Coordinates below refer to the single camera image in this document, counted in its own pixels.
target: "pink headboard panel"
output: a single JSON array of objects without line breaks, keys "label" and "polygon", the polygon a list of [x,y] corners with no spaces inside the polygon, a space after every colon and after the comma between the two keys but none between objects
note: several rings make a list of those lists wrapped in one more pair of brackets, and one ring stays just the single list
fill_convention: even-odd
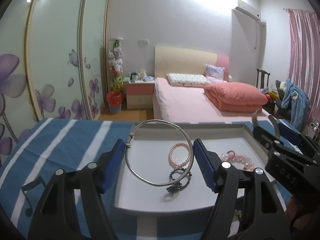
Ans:
[{"label": "pink headboard panel", "polygon": [[223,56],[223,55],[218,55],[217,62],[215,63],[215,66],[225,68],[223,79],[228,81],[228,79],[229,79],[229,57]]}]

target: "folded pink comforter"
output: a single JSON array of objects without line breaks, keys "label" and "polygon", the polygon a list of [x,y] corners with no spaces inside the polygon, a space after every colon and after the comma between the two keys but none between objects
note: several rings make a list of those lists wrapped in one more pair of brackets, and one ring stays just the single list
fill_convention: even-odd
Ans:
[{"label": "folded pink comforter", "polygon": [[253,113],[268,102],[256,87],[238,82],[213,83],[204,93],[220,111]]}]

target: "metal screw head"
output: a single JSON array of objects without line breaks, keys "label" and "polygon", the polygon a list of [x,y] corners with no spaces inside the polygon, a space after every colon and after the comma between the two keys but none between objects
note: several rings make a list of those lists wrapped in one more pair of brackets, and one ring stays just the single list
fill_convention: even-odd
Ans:
[{"label": "metal screw head", "polygon": [[63,174],[63,169],[58,169],[58,170],[56,170],[55,173],[56,173],[57,176],[60,176],[60,175]]},{"label": "metal screw head", "polygon": [[224,167],[225,169],[229,169],[231,167],[231,164],[228,163],[228,162],[223,162],[222,164],[222,167]]},{"label": "metal screw head", "polygon": [[89,163],[88,164],[88,168],[89,169],[94,169],[94,168],[96,168],[97,167],[97,164],[96,163]]},{"label": "metal screw head", "polygon": [[256,171],[256,173],[259,174],[259,175],[263,174],[263,170],[260,169],[260,168],[256,168],[255,171]]}]

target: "sliding wardrobe door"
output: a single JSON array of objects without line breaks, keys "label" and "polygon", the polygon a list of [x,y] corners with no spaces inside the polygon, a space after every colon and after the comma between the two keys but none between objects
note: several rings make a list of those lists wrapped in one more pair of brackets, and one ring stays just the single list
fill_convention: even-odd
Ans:
[{"label": "sliding wardrobe door", "polygon": [[0,19],[0,166],[36,124],[27,86],[24,34],[31,0],[12,0]]},{"label": "sliding wardrobe door", "polygon": [[27,29],[28,78],[40,119],[87,119],[77,50],[81,1],[34,0]]},{"label": "sliding wardrobe door", "polygon": [[105,91],[105,37],[108,0],[86,0],[83,29],[83,88],[89,116],[96,119],[103,106]]}]

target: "red trash bin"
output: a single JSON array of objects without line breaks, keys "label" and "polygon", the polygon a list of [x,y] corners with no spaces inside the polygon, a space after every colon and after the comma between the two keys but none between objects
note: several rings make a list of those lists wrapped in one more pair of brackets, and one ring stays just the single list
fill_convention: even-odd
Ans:
[{"label": "red trash bin", "polygon": [[122,93],[114,91],[107,93],[107,102],[111,113],[120,112],[122,106]]}]

